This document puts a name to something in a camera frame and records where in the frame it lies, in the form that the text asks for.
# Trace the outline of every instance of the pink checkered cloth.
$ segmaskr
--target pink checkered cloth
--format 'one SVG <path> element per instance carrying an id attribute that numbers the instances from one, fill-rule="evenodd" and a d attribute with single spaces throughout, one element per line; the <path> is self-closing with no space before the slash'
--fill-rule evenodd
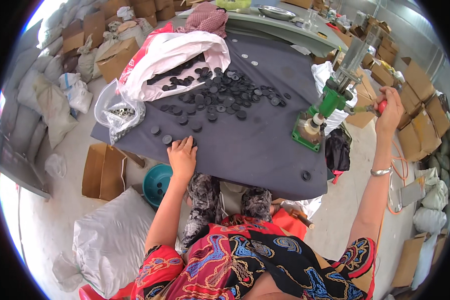
<path id="1" fill-rule="evenodd" d="M 175 32 L 206 31 L 225 39 L 227 37 L 225 23 L 227 23 L 228 14 L 223 9 L 217 10 L 217 8 L 218 6 L 208 2 L 198 4 L 186 19 L 185 27 L 178 27 Z"/>

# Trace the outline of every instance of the clear plastic bag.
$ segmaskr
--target clear plastic bag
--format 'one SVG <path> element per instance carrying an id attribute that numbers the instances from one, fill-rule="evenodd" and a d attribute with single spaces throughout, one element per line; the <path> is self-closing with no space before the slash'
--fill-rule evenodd
<path id="1" fill-rule="evenodd" d="M 123 85 L 114 79 L 102 89 L 94 109 L 97 122 L 109 128 L 111 145 L 140 124 L 145 117 L 145 104 L 131 99 L 122 90 Z M 122 111 L 124 114 L 118 115 L 116 111 Z"/>
<path id="2" fill-rule="evenodd" d="M 54 178 L 64 178 L 67 173 L 65 158 L 58 154 L 52 154 L 45 160 L 45 171 Z"/>

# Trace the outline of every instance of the person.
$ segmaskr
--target person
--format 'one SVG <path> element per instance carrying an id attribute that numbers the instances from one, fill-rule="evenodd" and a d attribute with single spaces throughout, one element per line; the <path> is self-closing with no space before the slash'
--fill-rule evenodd
<path id="1" fill-rule="evenodd" d="M 382 87 L 374 106 L 377 147 L 348 247 L 338 261 L 318 255 L 272 223 L 271 194 L 248 189 L 241 214 L 222 219 L 218 179 L 194 172 L 192 136 L 168 148 L 173 176 L 145 242 L 146 256 L 132 299 L 371 299 L 376 242 L 387 205 L 391 143 L 404 111 L 395 88 Z M 186 249 L 175 249 L 180 207 L 188 192 L 192 209 Z"/>

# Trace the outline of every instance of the black bag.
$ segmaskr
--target black bag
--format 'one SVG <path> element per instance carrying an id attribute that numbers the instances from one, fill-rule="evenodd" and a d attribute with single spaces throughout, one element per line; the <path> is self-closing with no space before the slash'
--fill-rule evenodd
<path id="1" fill-rule="evenodd" d="M 325 158 L 330 171 L 350 170 L 350 145 L 343 137 L 341 128 L 330 132 L 330 137 L 325 143 Z"/>

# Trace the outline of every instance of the woman's right hand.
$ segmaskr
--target woman's right hand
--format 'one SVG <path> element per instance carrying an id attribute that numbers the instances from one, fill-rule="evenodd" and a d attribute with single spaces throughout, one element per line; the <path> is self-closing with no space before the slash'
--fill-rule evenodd
<path id="1" fill-rule="evenodd" d="M 391 141 L 404 113 L 404 107 L 395 88 L 383 86 L 379 88 L 379 91 L 381 94 L 373 103 L 373 108 L 378 110 L 379 103 L 384 100 L 387 100 L 387 106 L 375 124 L 375 131 L 377 139 L 381 138 Z"/>
<path id="2" fill-rule="evenodd" d="M 168 160 L 173 170 L 173 177 L 190 181 L 197 164 L 196 156 L 198 147 L 192 148 L 193 137 L 184 138 L 183 140 L 174 141 L 171 147 L 167 148 Z"/>

